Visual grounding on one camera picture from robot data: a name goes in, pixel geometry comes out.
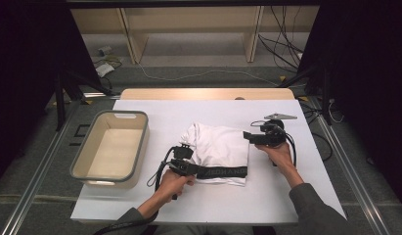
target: aluminum frame rail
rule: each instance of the aluminum frame rail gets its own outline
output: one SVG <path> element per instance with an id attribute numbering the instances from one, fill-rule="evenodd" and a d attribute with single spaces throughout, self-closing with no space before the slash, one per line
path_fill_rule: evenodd
<path id="1" fill-rule="evenodd" d="M 321 109 L 320 104 L 315 97 L 310 97 L 310 102 L 316 109 Z M 336 159 L 340 164 L 341 169 L 343 170 L 343 173 L 346 176 L 347 181 L 349 182 L 350 187 L 352 188 L 353 193 L 355 194 L 355 197 L 359 202 L 366 218 L 371 224 L 373 231 L 377 235 L 390 234 L 385 222 L 383 221 L 380 211 L 378 210 L 356 169 L 353 167 L 353 164 L 338 141 L 334 129 L 331 126 L 328 126 L 327 122 L 322 117 L 319 117 L 318 121 L 323 129 L 323 132 L 331 143 L 336 154 Z"/>
<path id="2" fill-rule="evenodd" d="M 21 199 L 18 204 L 14 208 L 14 211 L 10 215 L 8 222 L 5 224 L 2 235 L 12 235 L 17 234 L 21 225 L 23 223 L 24 218 L 29 211 L 29 208 L 33 202 L 33 199 L 38 192 L 40 186 L 42 185 L 42 181 L 48 172 L 48 168 L 51 165 L 55 155 L 60 149 L 61 142 L 64 139 L 67 131 L 67 127 L 72 120 L 73 115 L 78 110 L 80 105 L 80 101 L 72 101 L 69 105 L 69 110 L 67 112 L 67 121 L 61 127 L 61 129 L 54 135 L 51 144 L 49 145 L 44 157 L 42 158 L 41 163 L 33 174 L 29 184 L 27 185 L 25 191 L 23 192 Z"/>

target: white towel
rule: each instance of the white towel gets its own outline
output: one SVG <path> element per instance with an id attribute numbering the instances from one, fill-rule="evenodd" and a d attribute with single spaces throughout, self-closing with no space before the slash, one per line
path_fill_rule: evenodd
<path id="1" fill-rule="evenodd" d="M 249 142 L 244 139 L 242 130 L 195 122 L 182 135 L 182 141 L 190 144 L 194 150 L 193 164 L 226 167 L 247 166 Z M 197 182 L 245 186 L 246 178 L 197 179 Z"/>

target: wire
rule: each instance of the wire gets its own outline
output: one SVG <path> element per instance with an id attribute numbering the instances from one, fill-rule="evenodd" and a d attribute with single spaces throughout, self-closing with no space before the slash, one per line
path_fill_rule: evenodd
<path id="1" fill-rule="evenodd" d="M 321 138 L 322 140 L 324 140 L 324 141 L 328 144 L 329 149 L 330 149 L 330 153 L 329 153 L 329 155 L 328 155 L 326 158 L 322 158 L 322 161 L 325 162 L 325 161 L 329 160 L 329 159 L 332 157 L 332 155 L 333 155 L 333 148 L 332 148 L 332 145 L 331 145 L 331 143 L 329 142 L 329 140 L 327 140 L 327 139 L 326 139 L 325 137 L 323 137 L 322 135 L 316 134 L 316 133 L 314 133 L 314 132 L 311 132 L 311 134 L 314 135 L 314 136 L 317 136 L 317 137 Z"/>
<path id="2" fill-rule="evenodd" d="M 297 166 L 297 152 L 295 151 L 295 143 L 292 136 L 286 133 L 286 139 L 290 142 L 292 148 L 292 164 Z"/>
<path id="3" fill-rule="evenodd" d="M 110 80 L 106 76 L 101 77 L 101 79 L 105 79 L 109 83 L 109 89 L 112 90 L 112 83 Z"/>
<path id="4" fill-rule="evenodd" d="M 209 70 L 206 72 L 202 72 L 202 73 L 198 73 L 198 74 L 190 74 L 190 75 L 184 75 L 184 76 L 178 76 L 178 77 L 174 77 L 174 78 L 165 78 L 165 77 L 159 77 L 159 76 L 152 76 L 152 75 L 148 75 L 145 68 L 137 62 L 137 65 L 140 67 L 140 69 L 142 69 L 143 74 L 145 75 L 145 77 L 150 78 L 150 79 L 155 79 L 155 80 L 165 80 L 165 81 L 176 81 L 176 80 L 182 80 L 182 79 L 186 79 L 186 78 L 191 78 L 191 77 L 196 77 L 196 76 L 202 76 L 202 75 L 206 75 L 209 73 L 213 73 L 213 72 L 224 72 L 224 73 L 239 73 L 239 74 L 244 74 L 247 76 L 250 76 L 252 78 L 258 79 L 258 80 L 263 80 L 265 82 L 271 83 L 274 86 L 279 86 L 279 84 L 269 81 L 267 79 L 252 75 L 250 73 L 247 73 L 245 71 L 229 71 L 229 70 Z M 300 87 L 300 86 L 304 86 L 305 84 L 301 84 L 301 85 L 296 85 L 296 86 L 290 86 L 290 88 L 295 88 L 295 87 Z"/>
<path id="5" fill-rule="evenodd" d="M 258 36 L 260 36 L 261 39 L 266 40 L 266 41 L 275 42 L 275 43 L 281 44 L 281 45 L 286 46 L 286 47 L 289 46 L 288 44 L 285 44 L 285 43 L 283 43 L 283 42 L 277 42 L 276 40 L 273 40 L 273 39 L 270 39 L 270 38 L 266 38 L 266 37 L 262 36 L 261 34 L 258 34 Z M 304 51 L 301 50 L 301 49 L 299 49 L 299 48 L 292 48 L 292 49 L 293 49 L 294 51 L 299 52 L 299 53 L 304 53 Z"/>
<path id="6" fill-rule="evenodd" d="M 341 119 L 340 119 L 340 120 L 336 120 L 336 119 L 333 117 L 333 115 L 332 115 L 332 111 L 331 111 L 332 104 L 333 104 L 333 102 L 331 102 L 331 103 L 329 104 L 329 115 L 331 116 L 331 118 L 332 118 L 332 120 L 333 120 L 334 122 L 336 122 L 336 123 L 341 123 L 341 122 L 343 121 L 343 119 L 344 119 L 344 116 L 341 116 Z"/>
<path id="7" fill-rule="evenodd" d="M 288 62 L 286 59 L 284 59 L 282 56 L 280 56 L 279 54 L 277 54 L 277 53 L 275 52 L 275 49 L 271 49 L 271 48 L 263 41 L 263 37 L 262 37 L 260 34 L 258 34 L 258 38 L 259 38 L 259 40 L 261 41 L 262 45 L 265 47 L 265 49 L 267 49 L 267 51 L 269 51 L 271 54 L 273 54 L 273 56 L 274 56 L 274 62 L 275 62 L 275 64 L 277 65 L 277 67 L 279 67 L 280 69 L 285 70 L 285 71 L 289 71 L 289 72 L 294 72 L 294 73 L 296 73 L 296 71 L 294 71 L 294 70 L 288 70 L 288 69 L 286 69 L 285 67 L 281 67 L 281 66 L 277 63 L 277 61 L 275 60 L 275 57 L 279 58 L 279 59 L 282 60 L 284 63 L 288 64 L 290 67 L 292 67 L 292 68 L 294 68 L 294 69 L 296 69 L 296 70 L 298 69 L 297 66 L 293 65 L 292 63 L 290 63 L 290 62 Z"/>
<path id="8" fill-rule="evenodd" d="M 308 125 L 310 125 L 316 118 L 318 118 L 321 114 L 317 114 L 313 119 L 311 119 L 309 122 L 307 122 Z"/>
<path id="9" fill-rule="evenodd" d="M 316 117 L 314 117 L 314 118 L 313 118 L 310 122 L 308 122 L 307 124 L 310 124 L 311 122 L 313 122 L 313 120 L 314 120 L 315 118 L 317 118 L 317 117 L 321 114 L 321 111 L 322 111 L 322 110 L 320 110 L 320 109 L 314 109 L 314 108 L 312 108 L 312 107 L 310 107 L 310 106 L 308 106 L 308 105 L 306 105 L 306 104 L 303 104 L 303 103 L 301 103 L 301 102 L 299 102 L 299 104 L 300 104 L 300 106 L 301 106 L 302 108 L 308 110 L 308 111 L 303 112 L 306 118 L 310 118 L 310 117 L 312 117 L 314 114 L 316 114 Z"/>
<path id="10" fill-rule="evenodd" d="M 300 59 L 299 59 L 299 57 L 298 57 L 298 55 L 296 54 L 296 50 L 299 50 L 296 46 L 294 46 L 292 43 L 291 43 L 291 41 L 289 40 L 289 38 L 287 37 L 287 33 L 286 33 L 286 15 L 287 15 L 287 7 L 283 7 L 283 13 L 282 13 L 282 22 L 280 23 L 280 21 L 279 21 L 279 19 L 277 18 L 277 16 L 276 16 L 276 14 L 275 14 L 275 12 L 274 12 L 274 8 L 273 7 L 270 7 L 271 8 L 271 12 L 273 13 L 273 16 L 274 16 L 274 18 L 275 18 L 275 20 L 276 20 L 276 22 L 277 22 L 277 25 L 278 25 L 278 27 L 279 27 L 279 29 L 280 29 L 280 33 L 279 33 L 279 35 L 278 35 L 278 37 L 277 37 L 277 40 L 275 41 L 275 45 L 274 45 L 274 49 L 272 50 L 272 51 L 274 51 L 274 52 L 276 52 L 276 49 L 277 49 L 277 45 L 278 44 L 282 44 L 282 45 L 285 45 L 285 49 L 284 50 L 286 50 L 286 49 L 289 49 L 289 52 L 290 52 L 290 55 L 291 55 L 291 57 L 292 57 L 292 60 L 293 60 L 293 62 L 295 63 L 295 66 L 292 66 L 293 68 L 295 68 L 295 69 L 297 69 L 297 67 L 298 67 L 298 63 L 299 63 L 299 61 L 300 61 Z M 300 10 L 301 10 L 301 7 L 299 7 L 298 8 L 298 10 L 297 10 L 297 12 L 295 13 L 295 15 L 294 15 L 294 19 L 293 19 L 293 26 L 292 26 L 292 40 L 293 40 L 293 34 L 294 34 L 294 28 L 295 28 L 295 20 L 296 20 L 296 17 L 297 17 L 297 15 L 298 15 L 298 13 L 300 12 Z M 286 42 L 287 42 L 287 44 L 284 44 L 284 43 L 281 43 L 281 42 L 279 42 L 279 40 L 280 40 L 280 38 L 281 37 L 284 37 L 285 38 L 285 40 L 286 40 Z M 276 63 L 276 65 L 277 66 L 279 66 L 278 65 L 278 63 L 277 63 L 277 61 L 276 61 L 276 57 L 274 57 L 274 62 Z"/>

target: metal frame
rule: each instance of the metal frame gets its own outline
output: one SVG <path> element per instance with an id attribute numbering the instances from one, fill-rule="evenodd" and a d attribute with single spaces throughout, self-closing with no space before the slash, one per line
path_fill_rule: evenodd
<path id="1" fill-rule="evenodd" d="M 310 102 L 316 109 L 321 109 L 320 104 L 315 97 L 311 97 Z M 323 118 L 318 118 L 318 121 L 323 129 L 323 132 L 331 143 L 335 151 L 336 159 L 340 164 L 341 169 L 343 170 L 343 173 L 346 176 L 347 181 L 349 182 L 350 187 L 352 188 L 352 191 L 360 204 L 360 207 L 371 224 L 373 231 L 378 235 L 390 234 L 386 224 L 383 221 L 380 211 L 365 188 L 362 179 L 341 146 L 340 141 L 337 139 L 333 127 L 328 125 Z"/>
<path id="2" fill-rule="evenodd" d="M 224 7 L 224 6 L 314 6 L 322 0 L 28 0 L 28 4 L 86 8 L 163 8 L 163 7 Z"/>

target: gray carpet floor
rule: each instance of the gray carpet floor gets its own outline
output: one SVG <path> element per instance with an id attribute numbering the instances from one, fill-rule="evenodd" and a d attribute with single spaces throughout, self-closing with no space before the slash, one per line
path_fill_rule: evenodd
<path id="1" fill-rule="evenodd" d="M 149 76 L 157 77 L 167 74 L 167 77 L 163 78 L 175 80 L 148 78 L 140 68 L 135 67 L 119 68 L 109 73 L 107 79 L 102 79 L 102 83 L 105 87 L 111 85 L 114 91 L 121 91 L 130 87 L 274 87 L 273 83 L 280 83 L 280 76 L 292 77 L 290 72 L 268 67 L 146 68 L 146 73 Z M 180 78 L 202 73 L 205 74 Z M 305 80 L 298 82 L 294 85 L 298 86 L 292 88 L 295 96 L 304 94 L 303 86 L 299 86 L 303 83 Z M 84 92 L 95 92 L 89 87 L 83 87 L 83 90 Z M 62 145 L 23 221 L 19 234 L 93 234 L 101 228 L 101 225 L 81 224 L 69 219 L 82 187 L 80 182 L 69 175 L 69 167 L 79 149 L 78 144 L 83 140 L 83 137 L 77 137 L 75 133 L 78 126 L 90 124 L 99 111 L 110 110 L 114 104 L 112 99 L 87 100 L 92 102 L 89 105 L 81 105 L 75 113 Z M 334 115 L 340 117 L 339 112 L 334 113 Z M 46 107 L 46 114 L 38 122 L 35 132 L 31 134 L 29 142 L 25 145 L 24 155 L 14 160 L 0 181 L 0 232 L 44 157 L 56 134 L 56 126 L 57 110 L 54 99 L 51 99 Z M 317 120 L 312 121 L 309 126 L 312 132 L 323 135 Z M 340 143 L 357 169 L 375 204 L 380 209 L 390 233 L 402 234 L 402 206 L 380 172 L 374 165 L 368 164 L 366 161 L 369 156 L 360 144 L 361 141 L 357 134 L 345 119 L 341 123 L 334 122 L 333 126 Z M 85 133 L 86 130 L 86 127 L 83 127 L 79 129 L 79 132 Z M 329 145 L 318 136 L 314 136 L 314 138 L 322 158 L 326 158 L 330 154 Z M 340 165 L 337 163 L 335 154 L 325 161 L 325 167 L 347 218 L 356 228 L 357 234 L 374 234 Z M 275 229 L 280 235 L 298 234 L 295 225 L 275 226 Z"/>

